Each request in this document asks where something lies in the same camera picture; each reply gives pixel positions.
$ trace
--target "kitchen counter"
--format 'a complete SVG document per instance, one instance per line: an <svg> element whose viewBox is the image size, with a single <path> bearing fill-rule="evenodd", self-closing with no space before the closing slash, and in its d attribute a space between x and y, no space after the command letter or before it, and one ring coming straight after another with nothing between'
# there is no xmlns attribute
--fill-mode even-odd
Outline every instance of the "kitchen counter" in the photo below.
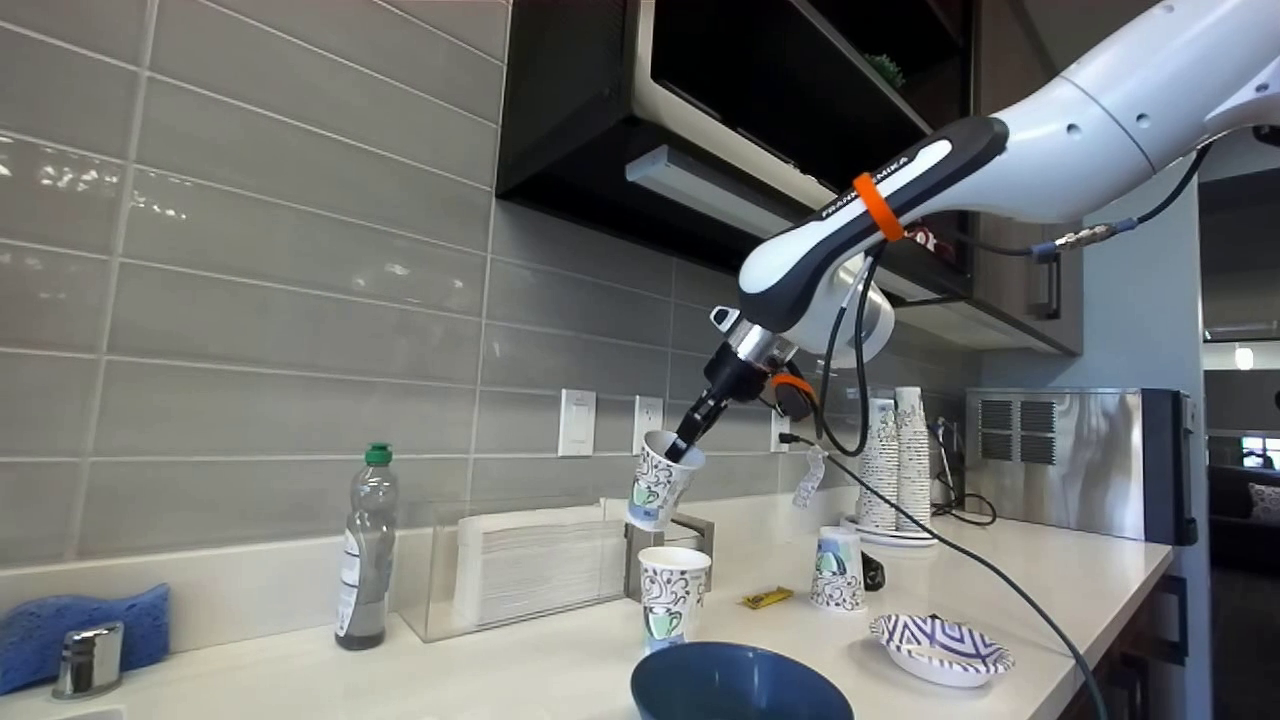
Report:
<svg viewBox="0 0 1280 720"><path fill-rule="evenodd" d="M1002 518L996 526L939 523L945 534L996 561L1101 661L1152 583L1171 548L1059 530ZM755 545L721 545L716 589L701 621L703 638L775 646L824 671L860 720L948 717L1059 717L1079 675L1045 621L993 572L948 548L864 545L887 567L887 589L857 612L820 612L806 599L812 526L767 517ZM802 595L749 612L741 595L789 583ZM939 612L985 629L1014 653L1014 671L993 689L956 693L906 675L874 638L881 612ZM53 701L33 689L0 701L0 720L59 720L123 707L128 720L630 720L630 675L641 661L641 607L609 599L597 607L421 643L400 621L390 643L340 653L327 629L290 633L208 653L181 653L156 668L128 671L98 701Z"/></svg>

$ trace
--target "clear plastic bottle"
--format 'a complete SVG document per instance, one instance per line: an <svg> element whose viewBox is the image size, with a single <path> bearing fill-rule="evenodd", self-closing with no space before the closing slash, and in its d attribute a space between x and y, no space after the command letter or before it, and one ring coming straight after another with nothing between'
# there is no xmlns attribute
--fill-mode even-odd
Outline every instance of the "clear plastic bottle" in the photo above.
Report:
<svg viewBox="0 0 1280 720"><path fill-rule="evenodd" d="M366 466L351 475L351 512L343 523L336 643L375 646L390 621L390 583L398 552L400 479L393 449L369 443Z"/></svg>

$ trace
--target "blue sponge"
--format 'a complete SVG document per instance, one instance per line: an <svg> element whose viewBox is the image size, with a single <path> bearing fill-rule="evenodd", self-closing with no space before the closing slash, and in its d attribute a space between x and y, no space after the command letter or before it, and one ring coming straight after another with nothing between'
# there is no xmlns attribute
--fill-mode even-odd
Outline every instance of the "blue sponge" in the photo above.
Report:
<svg viewBox="0 0 1280 720"><path fill-rule="evenodd" d="M17 604L0 617L0 694L56 678L59 646L70 633L98 625L123 625L120 671L145 668L169 655L169 589L145 589L139 595L43 595Z"/></svg>

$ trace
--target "paper cup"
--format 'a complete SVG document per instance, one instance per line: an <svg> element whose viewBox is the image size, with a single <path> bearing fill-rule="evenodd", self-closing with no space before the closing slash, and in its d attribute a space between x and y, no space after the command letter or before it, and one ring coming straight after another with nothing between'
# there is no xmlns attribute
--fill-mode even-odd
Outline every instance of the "paper cup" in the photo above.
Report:
<svg viewBox="0 0 1280 720"><path fill-rule="evenodd" d="M864 604L864 552L853 526L820 526L812 561L812 604L853 612Z"/></svg>
<svg viewBox="0 0 1280 720"><path fill-rule="evenodd" d="M638 454L638 482L630 495L630 523L646 530L667 526L689 475L703 466L703 453L692 449L680 465L672 465L663 453L675 439L675 431L646 431L641 454Z"/></svg>
<svg viewBox="0 0 1280 720"><path fill-rule="evenodd" d="M697 633L711 556L680 545L641 552L646 653L683 643Z"/></svg>

